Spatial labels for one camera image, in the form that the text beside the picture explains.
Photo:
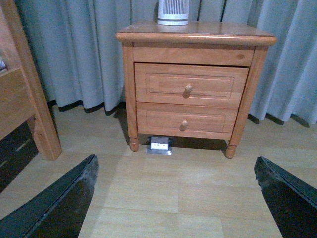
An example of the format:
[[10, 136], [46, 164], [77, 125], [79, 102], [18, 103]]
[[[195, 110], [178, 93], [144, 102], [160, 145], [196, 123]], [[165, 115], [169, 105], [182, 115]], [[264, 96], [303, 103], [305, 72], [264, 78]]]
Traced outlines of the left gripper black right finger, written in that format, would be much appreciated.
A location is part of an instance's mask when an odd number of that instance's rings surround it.
[[255, 174], [264, 200], [284, 238], [317, 236], [317, 189], [259, 156]]

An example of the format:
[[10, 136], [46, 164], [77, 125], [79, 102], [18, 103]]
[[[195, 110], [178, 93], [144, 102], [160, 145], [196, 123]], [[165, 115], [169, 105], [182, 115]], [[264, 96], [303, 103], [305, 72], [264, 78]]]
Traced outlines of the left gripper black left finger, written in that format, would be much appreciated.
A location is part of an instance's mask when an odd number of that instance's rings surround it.
[[96, 155], [48, 186], [0, 221], [2, 238], [76, 238], [79, 236], [99, 172]]

